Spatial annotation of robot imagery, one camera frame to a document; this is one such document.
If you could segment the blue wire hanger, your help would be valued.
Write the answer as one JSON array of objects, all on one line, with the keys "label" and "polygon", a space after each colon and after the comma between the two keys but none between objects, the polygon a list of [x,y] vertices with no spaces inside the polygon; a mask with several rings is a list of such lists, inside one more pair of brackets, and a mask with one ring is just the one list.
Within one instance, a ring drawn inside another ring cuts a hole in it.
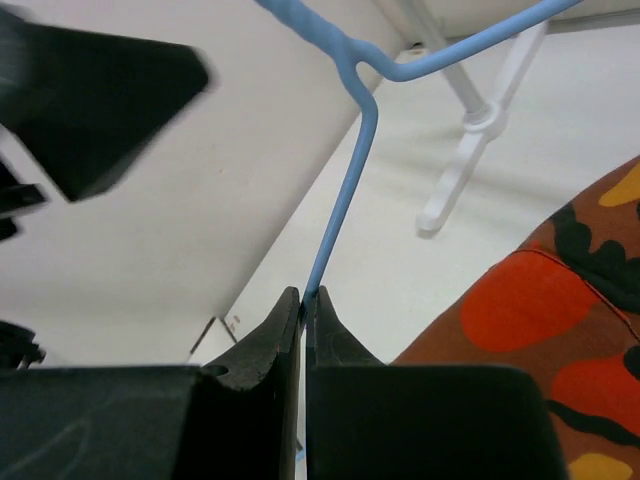
[{"label": "blue wire hanger", "polygon": [[380,75],[395,82],[415,80],[452,66],[470,56],[486,50],[516,34],[547,21],[567,10],[566,1],[542,1],[503,20],[469,38],[418,61],[399,64],[389,58],[376,45],[346,35],[339,27],[327,21],[299,1],[267,1],[264,8],[281,23],[295,31],[305,41],[315,45],[334,62],[344,88],[361,110],[361,126],[351,161],[342,181],[339,194],[325,228],[303,297],[317,293],[329,258],[364,170],[378,123],[376,101],[361,81],[357,67],[365,63]]}]

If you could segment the white clothes rack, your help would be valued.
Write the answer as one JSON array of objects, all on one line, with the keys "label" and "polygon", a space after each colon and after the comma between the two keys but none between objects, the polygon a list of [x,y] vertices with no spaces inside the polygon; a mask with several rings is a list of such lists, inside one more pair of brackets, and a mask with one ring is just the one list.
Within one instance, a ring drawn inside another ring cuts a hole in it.
[{"label": "white clothes rack", "polygon": [[465,109],[464,135],[416,218],[418,229],[431,233],[444,225],[487,145],[505,130],[510,103],[545,38],[547,27],[544,21],[519,33],[488,99],[481,97],[461,64],[443,69],[444,77]]}]

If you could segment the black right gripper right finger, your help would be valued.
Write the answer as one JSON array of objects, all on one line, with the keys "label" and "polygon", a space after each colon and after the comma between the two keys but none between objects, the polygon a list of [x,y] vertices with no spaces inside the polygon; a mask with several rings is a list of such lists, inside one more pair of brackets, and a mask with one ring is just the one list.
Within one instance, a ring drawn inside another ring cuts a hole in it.
[{"label": "black right gripper right finger", "polygon": [[504,366],[388,366],[305,300],[306,469],[311,479],[563,479],[533,379]]}]

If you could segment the orange camouflage trousers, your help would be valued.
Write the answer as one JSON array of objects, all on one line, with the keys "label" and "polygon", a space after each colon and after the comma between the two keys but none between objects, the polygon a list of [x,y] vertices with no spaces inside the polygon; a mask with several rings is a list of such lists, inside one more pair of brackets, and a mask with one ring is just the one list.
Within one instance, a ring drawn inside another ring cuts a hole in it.
[{"label": "orange camouflage trousers", "polygon": [[637,478],[638,161],[540,224],[397,363],[518,367],[546,400],[572,478]]}]

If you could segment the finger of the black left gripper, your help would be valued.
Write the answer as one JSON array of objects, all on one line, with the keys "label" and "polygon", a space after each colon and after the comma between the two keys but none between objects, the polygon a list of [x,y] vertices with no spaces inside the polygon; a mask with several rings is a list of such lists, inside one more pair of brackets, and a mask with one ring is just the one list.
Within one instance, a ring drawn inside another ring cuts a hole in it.
[{"label": "finger of the black left gripper", "polygon": [[209,82],[189,46],[1,12],[1,124],[71,202],[113,188]]}]

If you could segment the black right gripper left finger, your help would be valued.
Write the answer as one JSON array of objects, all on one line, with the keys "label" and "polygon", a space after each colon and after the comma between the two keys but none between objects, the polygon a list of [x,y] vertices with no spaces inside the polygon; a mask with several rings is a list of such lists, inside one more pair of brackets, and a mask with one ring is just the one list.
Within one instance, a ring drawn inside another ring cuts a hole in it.
[{"label": "black right gripper left finger", "polygon": [[5,479],[291,479],[300,326],[289,287],[203,366],[5,369]]}]

